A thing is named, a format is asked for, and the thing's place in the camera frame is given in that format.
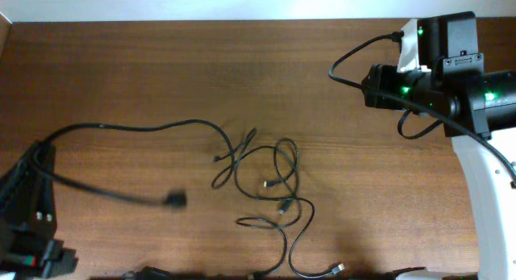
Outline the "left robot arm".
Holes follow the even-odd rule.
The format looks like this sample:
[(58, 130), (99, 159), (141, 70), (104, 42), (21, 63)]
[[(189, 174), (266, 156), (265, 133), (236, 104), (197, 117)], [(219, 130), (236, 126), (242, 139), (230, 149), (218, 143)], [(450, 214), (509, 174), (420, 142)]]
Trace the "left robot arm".
[(76, 251), (55, 238), (53, 182), (31, 167), (35, 148), (1, 176), (1, 274), (14, 279), (71, 274), (78, 262)]

